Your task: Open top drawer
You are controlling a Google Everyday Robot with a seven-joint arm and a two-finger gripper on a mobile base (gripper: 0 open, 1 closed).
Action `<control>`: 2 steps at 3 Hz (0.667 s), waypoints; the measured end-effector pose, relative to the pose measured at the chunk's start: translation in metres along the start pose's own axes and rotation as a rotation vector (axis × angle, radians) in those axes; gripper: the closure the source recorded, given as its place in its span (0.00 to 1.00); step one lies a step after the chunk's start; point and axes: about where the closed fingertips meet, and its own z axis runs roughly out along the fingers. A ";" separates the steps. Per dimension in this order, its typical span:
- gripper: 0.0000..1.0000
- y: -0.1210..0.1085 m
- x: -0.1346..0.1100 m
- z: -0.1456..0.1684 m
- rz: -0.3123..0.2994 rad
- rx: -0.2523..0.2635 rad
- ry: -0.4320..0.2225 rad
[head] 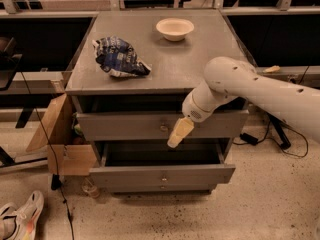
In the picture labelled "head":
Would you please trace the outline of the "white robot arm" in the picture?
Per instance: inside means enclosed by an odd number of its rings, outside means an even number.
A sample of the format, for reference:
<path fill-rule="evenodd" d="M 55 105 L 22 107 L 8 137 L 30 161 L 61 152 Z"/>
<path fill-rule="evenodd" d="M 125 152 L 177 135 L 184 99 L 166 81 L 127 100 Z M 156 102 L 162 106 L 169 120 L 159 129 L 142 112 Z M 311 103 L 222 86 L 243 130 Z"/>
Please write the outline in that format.
<path fill-rule="evenodd" d="M 202 82 L 185 98 L 183 117 L 177 120 L 167 145 L 177 147 L 195 123 L 205 121 L 237 97 L 320 142 L 319 90 L 260 76 L 245 61 L 216 57 L 206 64 Z"/>

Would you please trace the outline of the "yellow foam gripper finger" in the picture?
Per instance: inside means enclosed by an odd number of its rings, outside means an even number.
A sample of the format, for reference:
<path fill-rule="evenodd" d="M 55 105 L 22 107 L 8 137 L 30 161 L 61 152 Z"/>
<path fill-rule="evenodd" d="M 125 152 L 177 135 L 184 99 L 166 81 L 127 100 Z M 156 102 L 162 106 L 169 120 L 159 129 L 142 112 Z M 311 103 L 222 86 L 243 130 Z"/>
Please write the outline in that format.
<path fill-rule="evenodd" d="M 167 141 L 170 148 L 176 148 L 179 143 L 194 129 L 194 122 L 189 118 L 179 118 Z"/>

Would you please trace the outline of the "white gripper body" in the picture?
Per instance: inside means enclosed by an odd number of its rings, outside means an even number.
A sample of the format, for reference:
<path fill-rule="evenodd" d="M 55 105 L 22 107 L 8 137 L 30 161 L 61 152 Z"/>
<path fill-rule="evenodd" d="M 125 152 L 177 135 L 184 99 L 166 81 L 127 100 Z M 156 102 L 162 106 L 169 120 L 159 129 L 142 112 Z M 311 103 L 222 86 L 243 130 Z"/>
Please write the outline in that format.
<path fill-rule="evenodd" d="M 207 94 L 190 92 L 182 103 L 183 115 L 193 122 L 205 121 L 213 113 L 212 97 Z"/>

